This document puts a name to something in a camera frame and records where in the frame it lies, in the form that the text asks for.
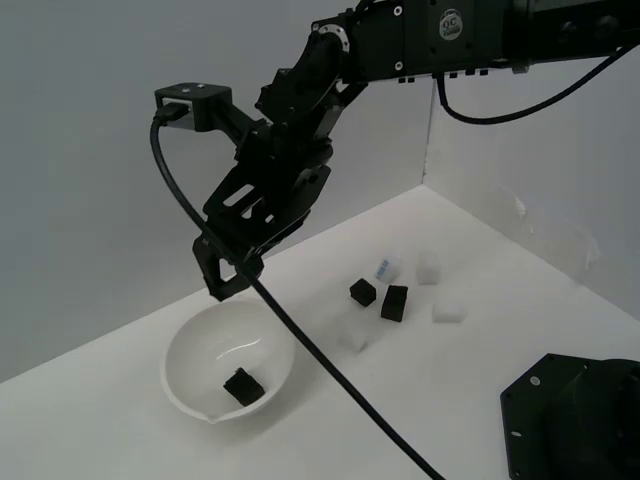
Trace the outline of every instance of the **black cube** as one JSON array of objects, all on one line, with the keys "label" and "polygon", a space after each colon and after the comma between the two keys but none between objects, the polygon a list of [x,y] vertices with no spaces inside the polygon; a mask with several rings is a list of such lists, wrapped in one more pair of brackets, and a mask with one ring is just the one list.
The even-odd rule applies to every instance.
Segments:
[{"label": "black cube", "polygon": [[351,298],[363,307],[368,307],[376,299],[376,287],[371,285],[364,278],[361,278],[351,285],[349,291],[351,292]]},{"label": "black cube", "polygon": [[244,371],[243,368],[224,384],[224,389],[238,400],[243,407],[251,405],[264,395],[264,388],[255,378]]},{"label": "black cube", "polygon": [[389,285],[387,295],[382,303],[380,316],[394,322],[401,322],[404,315],[404,306],[407,303],[409,287]]}]

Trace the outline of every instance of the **white table surface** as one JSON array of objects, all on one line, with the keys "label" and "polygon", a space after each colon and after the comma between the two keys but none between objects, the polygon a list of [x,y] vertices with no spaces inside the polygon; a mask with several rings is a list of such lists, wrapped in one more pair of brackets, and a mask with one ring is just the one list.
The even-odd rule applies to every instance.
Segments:
[{"label": "white table surface", "polygon": [[[444,264],[435,287],[415,281],[425,246]],[[389,252],[405,265],[405,319],[379,319],[379,300],[353,354],[335,342],[348,287]],[[640,360],[638,321],[425,187],[274,256],[262,278],[449,480],[508,478],[499,394],[546,353]],[[434,324],[432,303],[451,295],[469,316]],[[211,426],[179,412],[160,357],[212,303],[198,292],[0,384],[0,478],[424,478],[301,349],[258,415]]]}]

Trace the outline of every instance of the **white wall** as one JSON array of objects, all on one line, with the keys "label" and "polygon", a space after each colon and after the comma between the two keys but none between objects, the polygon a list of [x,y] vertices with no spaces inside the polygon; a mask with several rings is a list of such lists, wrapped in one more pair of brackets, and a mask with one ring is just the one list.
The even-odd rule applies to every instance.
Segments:
[{"label": "white wall", "polygon": [[[203,288],[197,233],[149,152],[153,90],[230,85],[257,115],[260,87],[298,59],[311,22],[352,3],[2,2],[0,381]],[[420,183],[430,90],[375,85],[345,113],[326,192],[289,244]],[[231,143],[162,141],[202,205]]]},{"label": "white wall", "polygon": [[[518,110],[598,61],[448,81],[471,116]],[[640,318],[640,51],[562,103],[515,123],[469,126],[435,108],[425,183]],[[521,222],[514,195],[527,207]],[[587,260],[601,255],[591,269]]]}]

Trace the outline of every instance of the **black cable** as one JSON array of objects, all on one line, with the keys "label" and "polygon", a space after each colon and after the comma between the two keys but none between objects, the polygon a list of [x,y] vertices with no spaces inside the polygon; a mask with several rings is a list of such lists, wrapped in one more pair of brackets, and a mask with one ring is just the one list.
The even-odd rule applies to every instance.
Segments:
[{"label": "black cable", "polygon": [[510,113],[507,115],[500,115],[497,117],[488,117],[488,118],[474,118],[467,117],[461,113],[456,112],[449,106],[449,100],[447,99],[447,92],[444,86],[444,75],[439,74],[436,76],[436,82],[438,84],[438,95],[440,97],[440,104],[442,108],[444,108],[445,112],[451,115],[456,120],[460,122],[469,123],[471,125],[497,125],[499,123],[507,123],[513,122],[514,120],[519,120],[524,117],[528,117],[529,115],[539,112],[540,110],[544,110],[551,105],[558,103],[560,100],[567,98],[573,92],[578,90],[579,88],[585,86],[591,80],[593,80],[598,74],[602,73],[607,67],[613,65],[615,62],[620,60],[624,55],[633,50],[634,47],[625,47],[618,50],[616,53],[607,58],[604,62],[598,65],[596,68],[587,73],[584,77],[578,80],[576,83],[571,85],[566,90],[558,93],[557,95],[551,97],[548,100],[545,100],[538,105],[534,105],[533,107],[526,108],[524,110],[520,110],[519,112]]},{"label": "black cable", "polygon": [[[178,104],[168,104],[162,108],[180,108],[180,107],[171,107],[171,105]],[[162,115],[156,113],[156,118],[154,118],[153,123],[151,124],[150,131],[150,141],[151,141],[151,151],[153,152],[153,158],[156,161],[156,165],[158,165],[158,169],[162,174],[162,178],[164,179],[167,187],[178,201],[180,206],[184,209],[184,211],[189,215],[189,218],[193,220],[193,222],[198,226],[198,228],[202,231],[202,233],[207,237],[209,242],[213,245],[215,249],[217,249],[231,264],[236,267],[237,273],[243,277],[245,280],[249,282],[249,284],[255,289],[255,291],[262,297],[264,302],[273,310],[276,316],[282,321],[285,327],[289,329],[289,331],[293,334],[293,336],[307,349],[307,351],[315,358],[320,365],[331,375],[338,384],[355,400],[355,402],[364,410],[364,412],[369,415],[369,418],[373,420],[373,422],[380,427],[380,429],[391,439],[393,443],[395,443],[400,450],[402,450],[413,462],[420,468],[424,473],[426,473],[433,480],[445,480],[442,475],[440,475],[424,458],[420,456],[418,452],[416,452],[406,440],[404,440],[398,432],[396,432],[391,425],[380,415],[376,409],[368,402],[368,400],[356,389],[355,386],[338,370],[338,368],[327,358],[327,356],[322,353],[322,351],[316,346],[315,343],[298,327],[298,325],[293,321],[293,319],[285,312],[285,310],[278,304],[275,298],[269,293],[269,291],[260,283],[258,278],[251,273],[249,269],[247,269],[242,262],[237,261],[234,257],[233,253],[230,252],[224,244],[218,239],[215,233],[209,228],[205,220],[198,214],[198,212],[193,208],[189,200],[185,197],[180,190],[180,187],[176,184],[173,175],[169,171],[167,167],[167,163],[164,159],[164,155],[162,154],[162,149],[160,148],[160,140],[158,138],[158,133],[160,127],[164,125],[166,120]]]}]

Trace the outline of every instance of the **white bowl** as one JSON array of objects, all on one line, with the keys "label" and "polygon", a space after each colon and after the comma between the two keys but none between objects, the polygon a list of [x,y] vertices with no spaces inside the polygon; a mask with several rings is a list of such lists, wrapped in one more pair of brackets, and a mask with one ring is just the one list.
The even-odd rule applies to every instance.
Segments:
[{"label": "white bowl", "polygon": [[[162,361],[162,386],[171,402],[192,417],[218,423],[258,411],[284,384],[295,340],[263,303],[232,300],[214,305],[185,323]],[[265,389],[243,407],[224,388],[238,368]]]}]

